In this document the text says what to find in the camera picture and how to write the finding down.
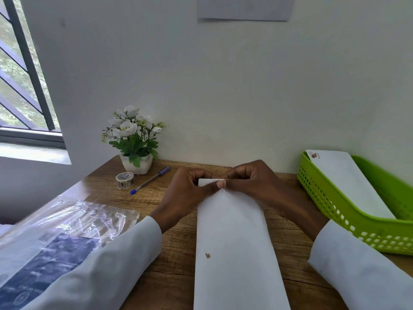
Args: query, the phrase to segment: window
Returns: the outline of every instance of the window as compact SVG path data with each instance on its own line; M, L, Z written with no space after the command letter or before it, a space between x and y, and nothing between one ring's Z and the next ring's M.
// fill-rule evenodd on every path
M66 148L20 0L0 0L0 142Z

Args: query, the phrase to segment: white square pot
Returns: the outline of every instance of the white square pot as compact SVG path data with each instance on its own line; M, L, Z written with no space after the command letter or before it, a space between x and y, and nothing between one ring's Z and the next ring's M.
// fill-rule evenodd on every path
M142 157L139 167L136 167L135 165L133 165L133 163L129 162L129 157L125 157L123 153L121 153L121 160L127 172L131 172L133 174L145 175L149 172L149 169L152 166L153 156L149 154L145 157Z

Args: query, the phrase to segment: barcode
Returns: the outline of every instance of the barcode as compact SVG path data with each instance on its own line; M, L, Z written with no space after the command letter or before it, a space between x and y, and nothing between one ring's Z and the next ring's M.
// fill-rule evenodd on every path
M0 284L2 284L8 277L8 274L0 274Z
M53 237L53 235L54 235L54 233L52 233L52 232L45 232L38 238L38 240L48 241L51 237Z

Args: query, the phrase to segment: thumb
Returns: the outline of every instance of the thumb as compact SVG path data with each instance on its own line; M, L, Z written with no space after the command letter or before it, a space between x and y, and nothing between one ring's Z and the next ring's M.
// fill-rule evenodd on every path
M199 187L202 193L204 194L204 198L212 196L215 192L217 192L220 189L220 187L218 187L216 183L217 182L215 181L203 187Z
M250 179L226 179L223 182L223 187L228 190L243 192L250 197L255 195L255 182Z

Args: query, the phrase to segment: wood grain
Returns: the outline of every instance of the wood grain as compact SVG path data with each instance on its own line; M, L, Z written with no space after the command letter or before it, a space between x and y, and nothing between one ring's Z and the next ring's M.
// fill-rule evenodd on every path
M120 208L139 209L140 219L147 216L161 201L166 188L179 167L198 167L223 175L230 168L176 161L155 161L147 175L137 176L136 184L145 182L157 172L171 171L152 182L135 195L118 190L115 176L124 172L119 156L68 189L64 195ZM295 174L277 174L306 198L307 193ZM291 309L347 309L338 292L311 266L311 240L292 222L281 218L271 209L264 209L268 231ZM147 268L122 306L132 309L192 309L194 298L195 249L197 214L183 218L163 235L161 255ZM401 269L413 276L413 258L386 255Z

